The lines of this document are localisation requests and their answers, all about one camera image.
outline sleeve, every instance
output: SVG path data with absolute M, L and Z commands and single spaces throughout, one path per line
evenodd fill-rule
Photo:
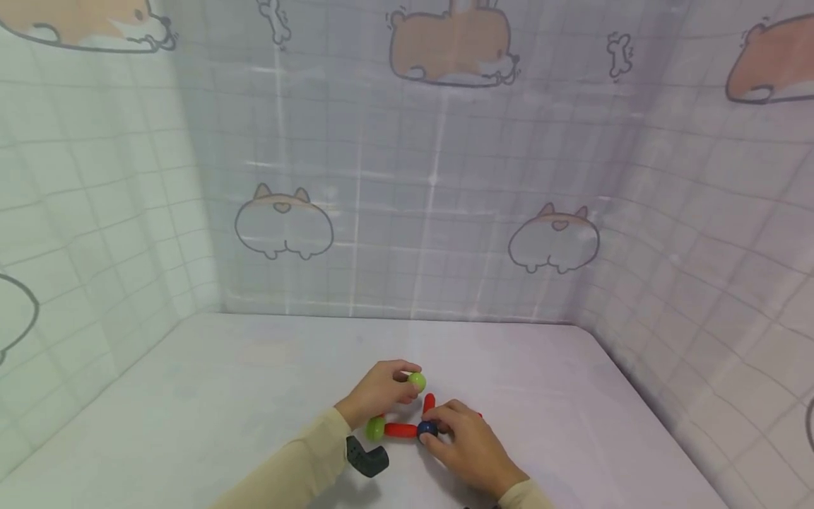
M 548 497 L 534 483 L 525 480 L 512 486 L 498 502 L 501 509 L 554 509 Z
M 345 438 L 350 432 L 342 415 L 331 408 L 221 496 L 211 509 L 306 507 L 344 470 Z

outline corgi print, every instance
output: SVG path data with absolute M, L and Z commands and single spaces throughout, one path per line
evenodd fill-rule
M 749 30 L 726 81 L 735 103 L 814 99 L 814 14 Z
M 0 366 L 6 352 L 16 346 L 34 327 L 40 314 L 40 303 L 24 284 L 0 274 Z
M 587 265 L 599 252 L 599 230 L 588 220 L 588 208 L 558 213 L 548 203 L 525 222 L 509 241 L 509 257 L 529 274 L 546 265 L 560 274 Z
M 291 29 L 288 28 L 288 15 L 280 8 L 280 0 L 257 0 L 260 13 L 271 24 L 271 38 L 274 44 L 282 47 L 291 40 Z
M 334 226 L 328 215 L 311 203 L 302 187 L 293 196 L 272 193 L 257 186 L 254 198 L 238 211 L 234 230 L 240 242 L 270 260 L 290 251 L 310 260 L 334 243 Z
M 814 398 L 812 398 L 811 403 L 808 403 L 808 408 L 806 409 L 805 427 L 808 444 L 812 448 L 812 453 L 814 453 Z
M 169 18 L 150 0 L 0 0 L 0 26 L 30 41 L 72 50 L 174 50 Z
M 488 0 L 449 0 L 443 14 L 395 11 L 389 20 L 390 67 L 405 80 L 478 88 L 512 85 L 519 73 L 509 20 Z

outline orange dog illustration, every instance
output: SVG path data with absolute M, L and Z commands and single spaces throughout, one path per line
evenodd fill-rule
M 30 41 L 72 50 L 156 53 L 177 36 L 149 0 L 0 0 L 0 26 Z
M 511 85 L 519 73 L 509 20 L 488 0 L 449 0 L 441 15 L 395 11 L 390 24 L 390 67 L 405 80 L 477 88 Z
M 752 27 L 726 81 L 726 97 L 751 104 L 814 99 L 814 15 Z
M 588 207 L 568 214 L 547 203 L 509 240 L 509 258 L 529 274 L 547 265 L 565 274 L 587 265 L 598 253 L 599 230 L 588 220 Z
M 334 243 L 334 226 L 328 214 L 311 203 L 302 187 L 292 196 L 273 193 L 260 184 L 254 198 L 238 211 L 234 230 L 243 245 L 270 260 L 289 251 L 307 261 Z

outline blue ball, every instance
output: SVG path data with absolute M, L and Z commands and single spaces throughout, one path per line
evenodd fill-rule
M 420 437 L 422 433 L 431 433 L 432 435 L 438 436 L 438 426 L 435 423 L 431 423 L 430 421 L 423 420 L 421 423 L 418 424 L 418 432 L 416 432 L 416 437 Z

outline red magnetic stick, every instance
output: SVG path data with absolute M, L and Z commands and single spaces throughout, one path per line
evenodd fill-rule
M 384 434 L 394 438 L 415 438 L 418 435 L 418 426 L 415 424 L 387 423 L 384 425 Z
M 424 397 L 424 414 L 426 414 L 428 411 L 432 410 L 433 408 L 435 408 L 435 394 L 428 393 Z

